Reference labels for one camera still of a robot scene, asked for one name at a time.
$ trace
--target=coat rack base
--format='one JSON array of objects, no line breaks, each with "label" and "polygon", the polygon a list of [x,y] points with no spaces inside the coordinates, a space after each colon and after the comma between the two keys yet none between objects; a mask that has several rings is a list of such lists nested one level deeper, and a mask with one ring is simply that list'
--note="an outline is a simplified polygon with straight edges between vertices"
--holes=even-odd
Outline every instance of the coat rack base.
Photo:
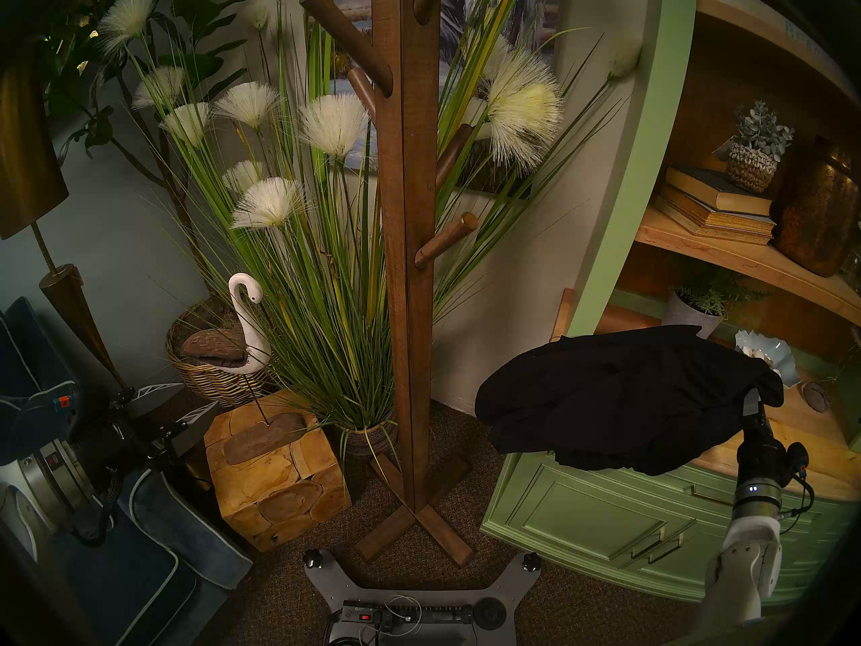
[{"label": "coat rack base", "polygon": [[437,540],[455,565],[463,567],[472,560],[472,548],[452,530],[434,508],[467,475],[469,463],[461,457],[452,457],[430,480],[427,487],[428,504],[413,513],[404,502],[404,484],[400,472],[386,456],[381,454],[377,459],[379,464],[374,459],[369,461],[371,469],[392,493],[398,496],[401,505],[357,543],[355,549],[363,560],[366,563],[375,560],[417,522]]}]

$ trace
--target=succulent plant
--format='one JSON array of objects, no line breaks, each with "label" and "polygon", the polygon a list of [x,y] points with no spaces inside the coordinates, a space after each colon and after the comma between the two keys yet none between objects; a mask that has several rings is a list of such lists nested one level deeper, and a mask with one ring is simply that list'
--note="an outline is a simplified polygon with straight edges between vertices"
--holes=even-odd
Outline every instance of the succulent plant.
[{"label": "succulent plant", "polygon": [[760,150],[779,162],[790,146],[795,129],[786,125],[778,125],[778,117],[768,109],[765,102],[753,102],[753,108],[745,111],[745,107],[735,109],[735,126],[739,130],[736,140],[743,146]]},{"label": "succulent plant", "polygon": [[745,276],[713,263],[697,263],[690,268],[686,285],[673,287],[684,303],[701,313],[727,315],[727,305],[746,300],[763,300],[770,292],[750,289]]}]

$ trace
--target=white wall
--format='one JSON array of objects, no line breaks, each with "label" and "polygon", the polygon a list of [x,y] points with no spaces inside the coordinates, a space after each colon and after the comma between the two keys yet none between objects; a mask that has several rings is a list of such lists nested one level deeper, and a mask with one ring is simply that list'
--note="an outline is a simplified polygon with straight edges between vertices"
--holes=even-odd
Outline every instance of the white wall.
[{"label": "white wall", "polygon": [[[560,1],[560,29],[590,29],[556,39],[557,75],[583,60],[605,33],[566,104],[571,119],[604,82],[615,35],[642,36],[647,0]],[[633,84],[632,75],[604,106],[630,95]],[[562,291],[574,285],[583,262],[626,116],[627,105],[558,175],[541,204],[497,245],[476,274],[483,276],[476,287],[480,291],[435,326],[436,400],[472,413],[479,386],[494,370],[548,341]]]},{"label": "white wall", "polygon": [[[295,5],[295,18],[300,13],[298,0],[290,1]],[[266,2],[275,9],[275,0]],[[248,58],[257,71],[256,35],[250,25],[238,17],[225,29],[229,33],[222,30],[211,37],[212,46],[228,40],[228,35],[231,39],[248,38],[254,43],[249,46]],[[245,62],[241,49],[232,51],[220,75],[228,75]],[[131,88],[137,86],[134,68],[126,68],[125,78]],[[114,106],[114,136],[155,170],[152,155],[124,108],[115,82],[108,84],[103,97],[103,105]],[[55,128],[55,148],[81,124],[83,118],[76,118]],[[94,158],[89,159],[83,142],[71,144],[62,169],[69,197],[39,220],[40,230],[54,262],[75,263],[80,270],[93,319],[124,379],[138,387],[175,381],[164,338],[183,309],[206,297],[206,287],[185,252],[187,242],[168,195],[132,168],[113,145],[99,146],[92,152]],[[32,231],[26,229],[0,242],[0,309],[26,296],[81,376],[112,388],[109,372],[89,354],[39,290],[39,281],[46,273]]]}]

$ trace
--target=wicker basket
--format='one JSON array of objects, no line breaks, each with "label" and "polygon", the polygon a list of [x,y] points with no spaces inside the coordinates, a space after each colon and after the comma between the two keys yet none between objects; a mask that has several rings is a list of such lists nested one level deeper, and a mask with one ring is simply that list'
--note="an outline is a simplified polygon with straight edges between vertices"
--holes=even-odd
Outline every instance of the wicker basket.
[{"label": "wicker basket", "polygon": [[167,358],[179,373],[185,386],[209,400],[215,400],[226,408],[239,407],[255,396],[270,394],[276,387],[269,371],[261,370],[252,375],[234,375],[195,358],[179,357],[185,338],[205,328],[236,328],[238,317],[224,301],[218,298],[202,300],[179,316],[167,332]]},{"label": "wicker basket", "polygon": [[729,148],[727,175],[742,189],[761,194],[774,177],[778,163],[759,150],[733,143]]},{"label": "wicker basket", "polygon": [[392,449],[392,444],[398,440],[398,425],[389,421],[369,428],[367,433],[367,437],[365,437],[365,431],[347,433],[346,451],[350,456],[371,456],[371,449],[374,450],[373,453],[375,454],[389,451]]}]

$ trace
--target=metal robot base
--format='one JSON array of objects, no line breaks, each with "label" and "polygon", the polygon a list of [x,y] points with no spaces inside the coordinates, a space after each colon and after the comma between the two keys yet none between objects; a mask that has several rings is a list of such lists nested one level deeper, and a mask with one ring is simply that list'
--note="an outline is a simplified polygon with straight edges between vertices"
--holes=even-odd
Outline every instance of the metal robot base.
[{"label": "metal robot base", "polygon": [[[514,610],[532,584],[541,575],[541,558],[537,554],[517,554],[508,563],[508,567],[487,588],[479,590],[379,590],[357,586],[341,569],[332,554],[320,549],[306,551],[303,558],[305,573],[311,583],[326,599],[329,610],[333,615],[331,629],[326,643],[333,643],[341,637],[360,638],[363,643],[374,643],[377,628],[370,624],[346,622],[341,620],[344,603],[380,605],[386,602],[389,606],[410,606],[408,601],[397,599],[395,596],[408,596],[418,600],[423,607],[424,618],[421,626],[415,623],[398,621],[390,633],[380,631],[381,646],[515,646],[517,643],[514,632]],[[504,606],[504,612],[498,610],[499,605],[480,600],[498,600]],[[478,614],[483,606],[490,606],[489,616],[484,619]],[[452,608],[469,607],[473,610],[468,623],[446,622],[446,617]],[[496,618],[499,627],[487,630],[479,623],[488,624],[488,619]]]}]

